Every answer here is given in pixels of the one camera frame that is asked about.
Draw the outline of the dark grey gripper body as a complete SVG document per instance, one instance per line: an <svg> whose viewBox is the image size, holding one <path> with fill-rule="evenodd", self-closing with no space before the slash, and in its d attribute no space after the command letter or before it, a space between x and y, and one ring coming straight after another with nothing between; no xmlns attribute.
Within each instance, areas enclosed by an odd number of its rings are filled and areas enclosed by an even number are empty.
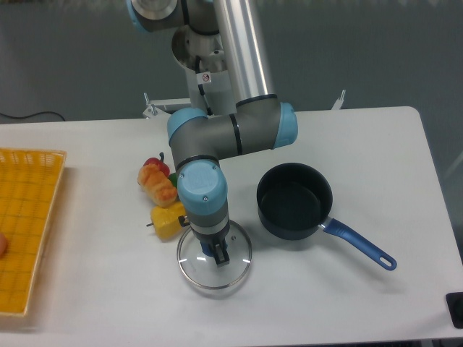
<svg viewBox="0 0 463 347"><path fill-rule="evenodd" d="M214 234L202 234L196 230L192 230L195 237L199 240L202 250L212 250L216 244L221 244L225 249L227 243L225 238L229 233L229 229L225 228L218 233Z"/></svg>

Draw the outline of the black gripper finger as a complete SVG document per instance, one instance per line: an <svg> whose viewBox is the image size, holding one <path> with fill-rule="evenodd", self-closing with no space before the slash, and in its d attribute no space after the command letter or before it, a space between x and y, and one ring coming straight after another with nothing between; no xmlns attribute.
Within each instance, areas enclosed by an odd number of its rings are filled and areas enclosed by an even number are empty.
<svg viewBox="0 0 463 347"><path fill-rule="evenodd" d="M223 267L229 264L229 254L226 243L216 244L214 249L214 260L217 267Z"/></svg>

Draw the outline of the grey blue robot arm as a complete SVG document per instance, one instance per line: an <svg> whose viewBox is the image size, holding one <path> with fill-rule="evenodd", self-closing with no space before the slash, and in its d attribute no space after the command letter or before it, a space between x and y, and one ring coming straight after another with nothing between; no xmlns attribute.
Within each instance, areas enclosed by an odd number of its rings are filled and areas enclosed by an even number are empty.
<svg viewBox="0 0 463 347"><path fill-rule="evenodd" d="M297 117L273 86L254 1L128 1L132 22L174 29L171 49L191 104L169 118L178 193L203 253L229 262L222 159L292 144Z"/></svg>

